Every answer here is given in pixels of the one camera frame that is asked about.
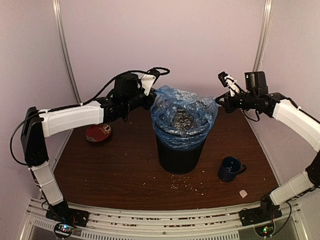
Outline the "blue plastic trash bag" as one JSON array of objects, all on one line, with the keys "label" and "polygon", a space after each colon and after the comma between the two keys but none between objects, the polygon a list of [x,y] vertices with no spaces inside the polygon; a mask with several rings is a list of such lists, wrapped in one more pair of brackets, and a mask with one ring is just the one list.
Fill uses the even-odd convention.
[{"label": "blue plastic trash bag", "polygon": [[198,147],[218,115],[216,98],[167,85],[156,89],[155,93],[150,112],[159,140],[173,150],[189,151]]}]

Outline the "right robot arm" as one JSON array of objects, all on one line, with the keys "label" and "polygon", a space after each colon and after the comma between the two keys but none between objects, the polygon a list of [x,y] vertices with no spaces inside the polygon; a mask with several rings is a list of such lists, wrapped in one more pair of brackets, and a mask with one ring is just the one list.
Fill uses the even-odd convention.
[{"label": "right robot arm", "polygon": [[[237,81],[224,71],[218,79],[228,91],[216,98],[216,103],[228,114],[240,109],[254,110],[255,114],[265,114],[286,125],[302,137],[316,153],[320,152],[320,122],[303,111],[291,98],[279,92],[269,93],[266,75],[263,71],[246,72],[242,89]],[[256,210],[259,220],[268,220],[279,205],[300,197],[320,186],[320,156],[316,155],[312,163],[300,174],[285,184],[266,194]]]}]

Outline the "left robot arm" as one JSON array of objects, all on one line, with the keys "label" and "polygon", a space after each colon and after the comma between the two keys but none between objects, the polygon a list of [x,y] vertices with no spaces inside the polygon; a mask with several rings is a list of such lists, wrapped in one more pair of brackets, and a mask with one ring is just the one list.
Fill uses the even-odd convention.
[{"label": "left robot arm", "polygon": [[20,137],[24,160],[47,200],[49,210],[61,222],[69,221],[72,211],[49,166],[45,139],[83,126],[107,124],[120,118],[127,121],[129,112],[139,107],[149,110],[156,98],[152,86],[160,73],[151,69],[142,76],[138,74],[138,71],[127,71],[114,77],[114,88],[105,97],[95,96],[76,105],[27,110]]}]

